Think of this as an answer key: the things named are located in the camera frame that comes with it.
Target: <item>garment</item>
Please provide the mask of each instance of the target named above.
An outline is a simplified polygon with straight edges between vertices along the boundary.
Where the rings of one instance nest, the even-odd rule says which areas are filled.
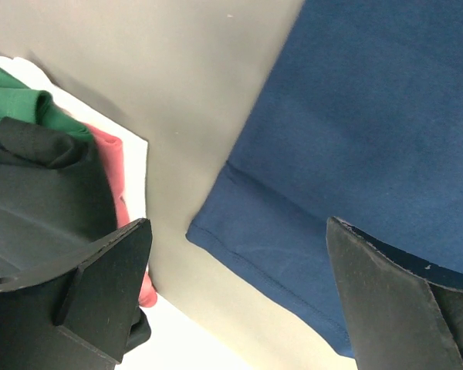
[[[94,141],[100,153],[101,163],[105,169],[108,183],[110,184],[117,211],[118,227],[130,222],[127,206],[123,201],[123,189],[125,187],[123,176],[123,144],[118,137],[105,133],[101,129],[86,124],[86,127],[94,136]]]
[[[188,239],[352,355],[330,216],[463,273],[463,0],[306,0]]]
[[[4,69],[11,76],[23,82],[31,89],[46,90],[52,94],[55,104],[62,110],[67,111],[69,116],[81,122],[89,122],[90,129],[95,136],[96,144],[100,148],[100,157],[103,161],[108,180],[113,191],[113,198],[117,209],[117,221],[121,226],[126,223],[126,216],[129,220],[136,220],[146,217],[146,155],[147,142],[136,136],[129,130],[117,125],[110,119],[102,116],[85,103],[74,96],[54,86],[48,76],[37,66],[23,58],[10,59],[0,56],[0,68]],[[107,141],[112,138],[103,139],[105,135],[113,135],[119,138],[123,147],[123,156],[119,168],[120,156],[113,151],[118,151],[118,145],[108,145]],[[123,179],[120,180],[120,172],[123,171]],[[157,294],[146,273],[140,290],[139,302],[142,307],[152,307],[156,304]]]
[[[117,228],[93,141],[0,121],[0,278],[85,247]]]
[[[81,140],[93,139],[82,123],[53,103],[49,92],[28,89],[0,69],[0,119],[5,116],[63,131]]]

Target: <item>stitched seam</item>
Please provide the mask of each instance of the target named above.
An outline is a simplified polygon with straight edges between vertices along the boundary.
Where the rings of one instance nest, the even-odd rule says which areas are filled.
[[[321,318],[328,322],[329,324],[331,324],[333,326],[333,329],[335,330],[335,332],[337,334],[340,334],[343,336],[343,338],[345,339],[345,342],[347,344],[349,344],[349,340],[348,340],[348,335],[346,334],[346,331],[340,326],[340,324],[338,324],[337,322],[335,322],[333,319],[331,318],[328,318],[324,313],[322,313],[318,308],[312,306],[309,302],[305,301],[303,298],[301,298],[300,296],[298,296],[297,294],[295,294],[293,291],[291,291],[290,289],[288,289],[287,287],[285,287],[284,285],[280,284],[277,280],[273,279],[272,277],[270,277],[269,275],[267,275],[262,269],[258,268],[257,266],[255,266],[251,261],[247,260],[245,257],[241,256],[240,254],[237,254],[236,252],[232,251],[230,248],[228,248],[226,246],[225,243],[223,243],[221,241],[221,239],[219,239],[216,235],[214,235],[212,232],[210,232],[209,230],[206,230],[202,227],[200,227],[199,225],[197,225],[196,223],[193,223],[192,226],[196,227],[197,229],[201,230],[201,231],[204,231],[205,233],[211,235],[224,249],[226,249],[228,252],[232,253],[234,256],[238,257],[238,259],[240,259],[241,261],[249,264],[250,266],[254,267],[254,269],[257,270],[257,272],[259,272],[266,280],[267,283],[269,283],[270,285],[272,286],[275,286],[276,288],[280,288],[284,291],[287,291],[289,294],[291,294],[295,299],[298,299],[300,302],[302,302],[305,306],[307,306],[308,308],[312,309],[314,312],[316,312],[319,316],[321,316]]]
[[[232,170],[240,173],[243,177],[247,177],[248,179],[254,181],[255,183],[258,183],[260,186],[264,187],[265,189],[271,191],[274,193],[275,196],[277,197],[280,197],[282,198],[283,200],[287,200],[288,203],[292,204],[295,208],[301,210],[304,214],[308,214],[309,216],[311,217],[315,217],[315,218],[318,218],[316,217],[315,214],[312,214],[310,213],[308,210],[302,208],[300,205],[298,205],[296,202],[294,202],[293,200],[291,200],[289,197],[287,197],[286,195],[283,195],[281,194],[279,191],[277,191],[276,189],[274,189],[273,187],[269,186],[269,185],[266,185],[265,183],[263,183],[262,181],[259,181],[256,177],[254,177],[253,175],[251,175],[250,173],[246,173],[242,170],[240,170],[239,168],[235,167],[232,163],[230,163],[228,160],[226,161],[225,163],[226,166],[229,166],[231,167]],[[235,180],[230,177],[227,173],[223,173],[227,179],[229,179],[233,184],[237,185],[237,183],[235,182]]]

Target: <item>red fabric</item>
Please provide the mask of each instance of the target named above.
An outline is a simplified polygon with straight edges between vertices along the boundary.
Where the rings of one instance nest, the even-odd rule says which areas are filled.
[[[130,222],[127,206],[123,202],[123,189],[125,188],[125,174],[123,168],[123,144],[116,136],[86,125],[94,136],[94,140],[100,152],[101,162],[108,177],[111,187],[115,209],[117,211],[118,227],[127,225]]]
[[[123,143],[116,136],[86,124],[94,136],[100,159],[105,169],[108,184],[110,185],[117,212],[117,225],[122,227],[130,222],[127,206],[123,201],[123,190],[125,188],[125,169],[123,167]],[[139,305],[142,307],[153,307],[156,304],[157,295],[149,275],[144,274],[142,287],[139,293]]]

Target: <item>white surface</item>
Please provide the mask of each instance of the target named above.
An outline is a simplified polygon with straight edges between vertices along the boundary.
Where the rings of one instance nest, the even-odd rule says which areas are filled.
[[[151,338],[126,354],[115,370],[251,368],[163,297],[143,311],[153,331]]]
[[[26,59],[0,56],[0,68],[31,89],[50,92],[55,104],[78,121],[88,123],[122,140],[125,169],[123,199],[130,220],[146,217],[147,141],[53,85],[40,68]]]

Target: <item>green fabric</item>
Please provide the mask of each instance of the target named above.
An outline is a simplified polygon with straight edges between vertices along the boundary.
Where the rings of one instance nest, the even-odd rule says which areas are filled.
[[[0,69],[0,120],[6,116],[93,140],[87,127],[62,112],[49,92],[30,89]]]

